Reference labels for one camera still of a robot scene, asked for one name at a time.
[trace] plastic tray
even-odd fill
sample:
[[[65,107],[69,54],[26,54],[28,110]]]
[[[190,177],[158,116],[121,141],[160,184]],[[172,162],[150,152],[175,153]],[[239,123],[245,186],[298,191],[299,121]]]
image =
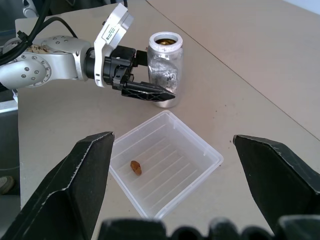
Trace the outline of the plastic tray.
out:
[[[132,171],[132,160],[140,163],[140,176]],[[166,110],[115,140],[109,170],[142,217],[161,219],[223,160]]]

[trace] clear plastic container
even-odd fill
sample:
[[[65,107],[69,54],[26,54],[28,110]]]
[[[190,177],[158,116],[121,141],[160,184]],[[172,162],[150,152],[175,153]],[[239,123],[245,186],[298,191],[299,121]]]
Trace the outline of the clear plastic container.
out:
[[[140,176],[131,169],[132,160],[140,163]],[[223,160],[166,110],[115,140],[109,170],[142,217],[161,219]]]
[[[175,94],[174,99],[154,102],[156,106],[172,108],[178,104],[183,58],[183,39],[179,34],[162,31],[150,37],[147,51],[149,82]]]

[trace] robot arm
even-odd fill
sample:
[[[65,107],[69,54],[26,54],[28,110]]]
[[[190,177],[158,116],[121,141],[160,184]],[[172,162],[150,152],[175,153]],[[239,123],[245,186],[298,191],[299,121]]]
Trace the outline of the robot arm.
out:
[[[166,101],[175,95],[161,86],[133,82],[132,70],[147,66],[147,53],[118,46],[133,17],[119,4],[103,24],[94,48],[88,41],[71,36],[36,39],[19,57],[0,66],[0,83],[7,89],[39,87],[57,79],[87,81],[99,87],[111,85],[123,96],[147,101]],[[21,40],[14,38],[3,48],[5,54]]]

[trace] table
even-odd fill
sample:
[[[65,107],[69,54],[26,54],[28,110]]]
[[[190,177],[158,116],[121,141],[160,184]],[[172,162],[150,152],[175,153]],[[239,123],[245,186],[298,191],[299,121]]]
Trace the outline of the table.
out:
[[[68,12],[61,17],[79,38],[93,44],[114,7]],[[123,46],[144,50],[149,37],[160,31],[182,36],[183,95],[170,111],[224,157],[222,165],[163,219],[168,233],[177,226],[192,225],[207,234],[210,220],[217,216],[230,218],[240,229],[250,224],[269,229],[250,194],[231,143],[233,136],[244,134],[282,142],[318,172],[320,142],[150,4],[132,1],[129,12],[134,22],[120,43]],[[16,29],[28,34],[35,22],[19,19]],[[60,23],[53,23],[39,37],[68,34]],[[134,75],[137,82],[148,80],[146,67],[138,67]],[[111,88],[97,87],[93,80],[56,80],[42,87],[20,89],[21,205],[78,140],[104,131],[114,131],[116,138],[120,137],[162,110],[150,102],[123,97]],[[139,215],[109,174],[94,236],[100,222],[112,217]]]
[[[148,0],[320,139],[320,15],[283,0]]]

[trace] jar lid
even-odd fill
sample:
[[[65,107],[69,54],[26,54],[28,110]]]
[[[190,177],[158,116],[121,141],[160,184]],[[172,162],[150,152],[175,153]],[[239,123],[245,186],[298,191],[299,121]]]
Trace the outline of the jar lid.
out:
[[[175,43],[170,44],[170,45],[162,45],[162,44],[156,43],[156,41],[158,41],[160,39],[174,40]],[[175,32],[169,32],[169,31],[157,32],[149,38],[149,46],[153,50],[155,50],[157,52],[161,52],[161,53],[174,52],[174,51],[178,50],[179,48],[181,48],[182,43],[183,43],[183,40],[179,34],[177,34]]]

